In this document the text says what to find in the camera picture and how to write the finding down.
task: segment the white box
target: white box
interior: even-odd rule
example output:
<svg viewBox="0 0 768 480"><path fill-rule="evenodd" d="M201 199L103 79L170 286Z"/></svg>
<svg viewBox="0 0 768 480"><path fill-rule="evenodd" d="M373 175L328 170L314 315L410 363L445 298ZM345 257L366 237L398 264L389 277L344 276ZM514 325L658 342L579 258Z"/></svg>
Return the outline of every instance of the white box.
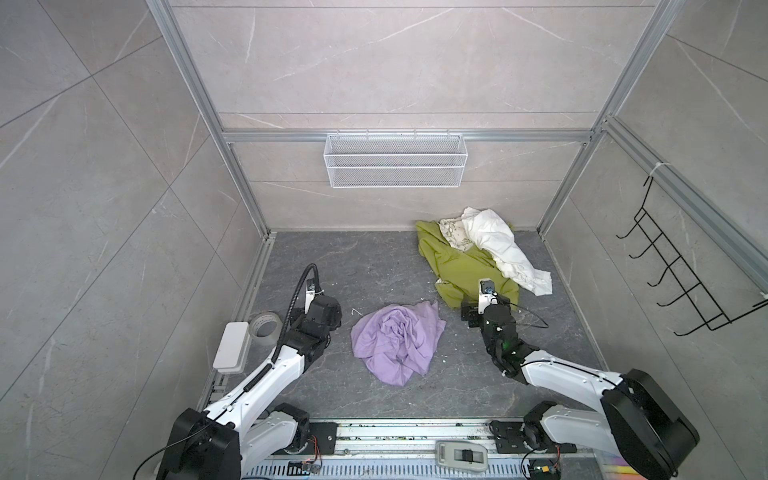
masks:
<svg viewBox="0 0 768 480"><path fill-rule="evenodd" d="M224 334L216 351L214 368L222 375L242 373L250 348L248 322L232 322L224 327Z"/></svg>

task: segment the ventilation grille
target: ventilation grille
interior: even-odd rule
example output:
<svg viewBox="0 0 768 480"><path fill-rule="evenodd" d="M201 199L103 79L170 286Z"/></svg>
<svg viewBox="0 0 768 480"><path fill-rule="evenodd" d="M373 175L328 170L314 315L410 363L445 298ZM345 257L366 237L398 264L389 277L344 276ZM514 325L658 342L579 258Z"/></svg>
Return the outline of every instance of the ventilation grille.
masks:
<svg viewBox="0 0 768 480"><path fill-rule="evenodd" d="M288 460L265 460L252 468L245 477L257 476L274 480L297 480L306 474L289 467ZM323 469L310 476L312 480L405 480L407 478L525 478L519 458L490 458L488 470L483 473L443 468L433 458L403 459L330 459L323 461Z"/></svg>
<svg viewBox="0 0 768 480"><path fill-rule="evenodd" d="M460 134L335 134L323 153L331 187L458 187L467 161Z"/></svg>

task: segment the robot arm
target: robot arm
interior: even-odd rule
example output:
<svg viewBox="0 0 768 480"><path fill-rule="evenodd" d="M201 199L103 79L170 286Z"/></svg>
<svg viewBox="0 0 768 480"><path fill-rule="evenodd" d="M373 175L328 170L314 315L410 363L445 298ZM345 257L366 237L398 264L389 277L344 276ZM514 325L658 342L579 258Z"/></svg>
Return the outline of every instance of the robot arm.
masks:
<svg viewBox="0 0 768 480"><path fill-rule="evenodd" d="M310 270L305 305L294 312ZM341 325L339 303L319 289L316 266L302 274L270 357L218 402L203 412L187 409L179 415L168 439L158 480L239 480L277 450L299 453L306 446L309 416L280 404L265 418L261 414L291 382L298 379L330 344L330 332Z"/></svg>
<svg viewBox="0 0 768 480"><path fill-rule="evenodd" d="M480 280L477 308L462 304L462 319L481 330L485 349L502 375L548 388L590 407L542 402L525 416L534 449L578 443L621 455L649 480L668 480L699 442L699 434L645 372L603 372L559 359L520 339L509 299Z"/></svg>

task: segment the tape roll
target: tape roll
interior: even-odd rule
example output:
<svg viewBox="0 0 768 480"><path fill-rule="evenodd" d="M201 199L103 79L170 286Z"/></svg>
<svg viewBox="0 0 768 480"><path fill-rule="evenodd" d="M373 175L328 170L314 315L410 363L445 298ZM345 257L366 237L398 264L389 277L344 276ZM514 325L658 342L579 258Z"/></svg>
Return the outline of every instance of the tape roll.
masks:
<svg viewBox="0 0 768 480"><path fill-rule="evenodd" d="M280 338L280 330L283 328L283 322L280 321L280 316L274 312L259 313L248 323L248 332L250 333L251 337L253 337L253 341L257 345L276 344L277 339ZM272 332L269 335L260 336L259 331L262 329L262 327L269 325L270 323L275 324L275 328L272 330Z"/></svg>

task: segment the wire basket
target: wire basket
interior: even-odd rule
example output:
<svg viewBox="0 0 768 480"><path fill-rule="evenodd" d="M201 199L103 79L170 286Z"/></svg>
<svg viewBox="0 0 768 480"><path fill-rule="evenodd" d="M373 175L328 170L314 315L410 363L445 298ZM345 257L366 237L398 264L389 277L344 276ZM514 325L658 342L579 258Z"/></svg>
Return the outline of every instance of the wire basket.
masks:
<svg viewBox="0 0 768 480"><path fill-rule="evenodd" d="M449 132L332 134L323 157L333 188L458 187L467 146Z"/></svg>

